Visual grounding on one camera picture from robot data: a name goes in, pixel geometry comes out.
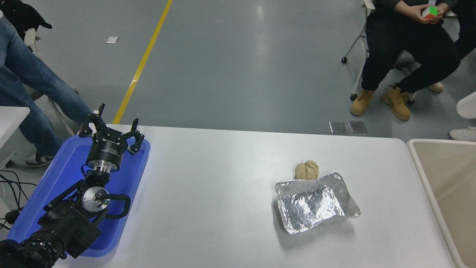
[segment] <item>black pants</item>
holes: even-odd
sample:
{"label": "black pants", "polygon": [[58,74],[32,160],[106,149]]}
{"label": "black pants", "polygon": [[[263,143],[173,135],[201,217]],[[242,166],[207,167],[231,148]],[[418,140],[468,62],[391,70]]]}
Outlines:
{"label": "black pants", "polygon": [[415,93],[445,79],[461,61],[441,21],[421,24],[395,12],[375,12],[367,19],[366,35],[369,57],[361,84],[365,90],[378,88],[403,49],[421,66],[398,83],[402,92]]}
{"label": "black pants", "polygon": [[459,21],[459,39],[455,45],[464,58],[476,48],[476,0],[460,0],[452,10]]}

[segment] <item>white table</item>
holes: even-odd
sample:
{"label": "white table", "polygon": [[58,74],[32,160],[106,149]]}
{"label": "white table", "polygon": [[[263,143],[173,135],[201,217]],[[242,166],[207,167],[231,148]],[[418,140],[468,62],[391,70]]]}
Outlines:
{"label": "white table", "polygon": [[[55,267],[453,267],[400,140],[149,126],[141,132],[151,153],[118,246]],[[309,159],[320,176],[343,176],[362,214],[290,235],[274,186]]]}
{"label": "white table", "polygon": [[[7,142],[29,112],[28,107],[0,106],[0,148]],[[0,155],[0,168],[4,167],[14,154],[14,152],[11,152]]]}

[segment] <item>beige bin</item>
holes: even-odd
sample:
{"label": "beige bin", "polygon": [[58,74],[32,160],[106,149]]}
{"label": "beige bin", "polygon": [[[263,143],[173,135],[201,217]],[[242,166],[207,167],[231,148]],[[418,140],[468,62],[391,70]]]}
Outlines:
{"label": "beige bin", "polygon": [[476,143],[413,139],[407,145],[455,265],[476,268]]}

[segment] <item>hand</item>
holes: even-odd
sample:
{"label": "hand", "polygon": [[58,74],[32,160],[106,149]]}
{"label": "hand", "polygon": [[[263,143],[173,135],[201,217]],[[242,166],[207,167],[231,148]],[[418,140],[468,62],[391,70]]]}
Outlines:
{"label": "hand", "polygon": [[447,4],[445,3],[441,3],[439,4],[437,7],[438,9],[438,15],[434,16],[431,20],[430,20],[430,24],[436,24],[438,23],[438,21],[443,17],[443,15],[448,11],[449,7]]}
{"label": "hand", "polygon": [[429,7],[430,5],[418,5],[418,6],[408,6],[405,2],[400,1],[395,6],[395,12],[398,12],[402,15],[405,15],[411,18],[414,21],[418,21],[420,23],[426,24],[430,23],[430,19],[425,19],[421,16],[421,11],[425,8]]}

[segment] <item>jeans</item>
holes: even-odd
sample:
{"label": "jeans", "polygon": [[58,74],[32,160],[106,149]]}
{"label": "jeans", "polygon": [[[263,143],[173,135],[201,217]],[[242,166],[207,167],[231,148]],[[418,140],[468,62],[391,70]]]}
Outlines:
{"label": "jeans", "polygon": [[79,95],[37,58],[15,28],[0,18],[0,105],[28,107],[30,113],[20,124],[20,131],[45,155],[54,156],[62,140],[54,133],[48,117],[33,102],[23,83],[50,97],[64,114],[82,123],[90,108]]}
{"label": "jeans", "polygon": [[452,11],[459,22],[459,38],[455,45],[464,58],[476,48],[476,0],[460,0]]}
{"label": "jeans", "polygon": [[402,92],[435,84],[454,72],[461,57],[442,22],[421,24],[395,12],[375,12],[366,26],[369,56],[362,71],[362,89],[376,90],[403,49],[421,66],[397,83]]}

